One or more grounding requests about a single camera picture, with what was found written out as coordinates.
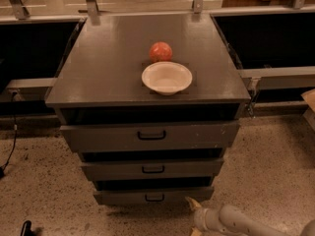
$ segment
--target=wire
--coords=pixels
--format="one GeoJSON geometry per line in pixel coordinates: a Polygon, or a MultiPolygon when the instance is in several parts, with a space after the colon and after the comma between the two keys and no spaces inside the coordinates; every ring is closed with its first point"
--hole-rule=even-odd
{"type": "MultiPolygon", "coordinates": [[[[11,96],[11,102],[13,102],[15,95],[17,95],[17,93],[16,93],[16,92],[13,92],[13,93],[12,93],[12,96],[11,96]]],[[[11,152],[10,152],[10,154],[9,154],[9,157],[8,157],[6,163],[1,166],[1,168],[2,168],[3,171],[6,169],[6,167],[7,167],[8,164],[9,164],[10,158],[11,158],[11,156],[12,156],[12,154],[13,154],[13,151],[14,151],[14,149],[15,149],[15,147],[16,147],[16,142],[17,142],[18,125],[17,125],[17,118],[16,118],[14,106],[13,106],[13,121],[14,121],[14,139],[13,139],[13,146],[12,146],[11,152]]]]}

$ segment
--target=top drawer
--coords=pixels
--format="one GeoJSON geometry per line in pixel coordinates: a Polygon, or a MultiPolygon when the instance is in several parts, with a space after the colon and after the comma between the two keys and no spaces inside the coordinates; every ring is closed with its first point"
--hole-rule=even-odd
{"type": "Polygon", "coordinates": [[[74,152],[128,151],[231,146],[237,121],[133,125],[61,126],[74,152]]]}

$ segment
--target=drawer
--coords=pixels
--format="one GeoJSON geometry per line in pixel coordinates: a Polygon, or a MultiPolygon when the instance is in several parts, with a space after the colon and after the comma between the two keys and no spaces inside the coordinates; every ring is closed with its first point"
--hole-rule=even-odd
{"type": "Polygon", "coordinates": [[[208,200],[214,192],[213,187],[173,188],[140,191],[100,191],[94,192],[99,205],[140,205],[151,203],[184,203],[185,197],[199,202],[208,200]]]}
{"type": "Polygon", "coordinates": [[[237,121],[62,126],[72,151],[128,151],[231,146],[237,121]]]}
{"type": "Polygon", "coordinates": [[[90,181],[216,176],[223,159],[169,159],[83,163],[90,181]]]}

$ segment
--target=speckled concrete floor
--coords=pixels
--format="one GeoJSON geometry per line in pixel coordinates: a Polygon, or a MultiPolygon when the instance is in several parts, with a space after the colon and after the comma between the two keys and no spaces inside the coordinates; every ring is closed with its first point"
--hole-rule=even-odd
{"type": "MultiPolygon", "coordinates": [[[[189,235],[188,205],[99,206],[54,118],[19,119],[16,151],[0,180],[1,236],[20,235],[25,220],[43,236],[189,235]]],[[[0,120],[0,163],[12,145],[0,120]]],[[[315,219],[315,132],[301,115],[241,119],[205,207],[231,204],[255,220],[299,235],[315,219]]],[[[218,233],[206,235],[218,236],[218,233]]]]}

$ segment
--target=bottom drawer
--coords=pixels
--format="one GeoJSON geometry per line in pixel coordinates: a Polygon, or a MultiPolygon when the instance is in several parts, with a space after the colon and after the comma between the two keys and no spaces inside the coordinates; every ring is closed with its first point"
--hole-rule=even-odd
{"type": "Polygon", "coordinates": [[[172,188],[137,191],[100,191],[94,197],[99,205],[140,205],[149,203],[183,203],[185,197],[199,202],[208,200],[213,187],[172,188]]]}

